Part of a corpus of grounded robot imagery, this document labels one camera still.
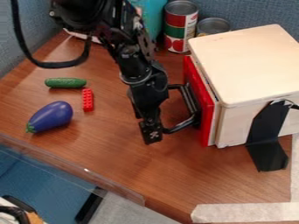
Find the floor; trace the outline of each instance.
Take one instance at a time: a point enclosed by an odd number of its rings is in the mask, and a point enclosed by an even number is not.
[[[89,224],[179,224],[109,192]]]

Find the black strap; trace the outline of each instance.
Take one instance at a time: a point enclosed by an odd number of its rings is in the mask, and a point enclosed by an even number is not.
[[[25,56],[33,64],[35,64],[38,67],[43,67],[43,68],[63,68],[63,67],[78,66],[79,64],[81,64],[87,60],[87,58],[89,56],[90,46],[92,43],[91,33],[89,33],[87,35],[84,51],[81,54],[81,56],[79,56],[79,58],[77,58],[77,59],[70,60],[70,61],[64,61],[64,62],[42,62],[42,61],[34,59],[27,47],[25,40],[24,40],[24,35],[22,32],[22,27],[21,27],[21,23],[20,23],[18,2],[17,2],[17,0],[10,0],[10,2],[11,2],[12,21],[13,21],[14,31],[16,33],[18,44],[20,45]]]
[[[0,213],[13,216],[20,224],[30,224],[26,212],[18,207],[0,206]]]

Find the cucumber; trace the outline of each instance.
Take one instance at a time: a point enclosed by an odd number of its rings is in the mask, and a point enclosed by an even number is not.
[[[49,88],[83,88],[87,80],[76,78],[51,78],[45,80]]]

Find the tin can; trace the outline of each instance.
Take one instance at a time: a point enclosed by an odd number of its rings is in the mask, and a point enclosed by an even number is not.
[[[165,5],[164,37],[166,48],[174,53],[188,52],[188,39],[194,38],[198,22],[198,6],[189,1]]]
[[[198,22],[198,37],[231,31],[231,25],[219,17],[209,17]]]

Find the gray wall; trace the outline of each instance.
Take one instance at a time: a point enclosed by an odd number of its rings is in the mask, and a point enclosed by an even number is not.
[[[232,28],[279,24],[299,40],[299,0],[192,0],[202,18],[227,19]]]
[[[24,35],[34,51],[58,30],[48,17],[48,0],[18,0]],[[10,0],[0,0],[0,78],[24,58],[12,28]]]

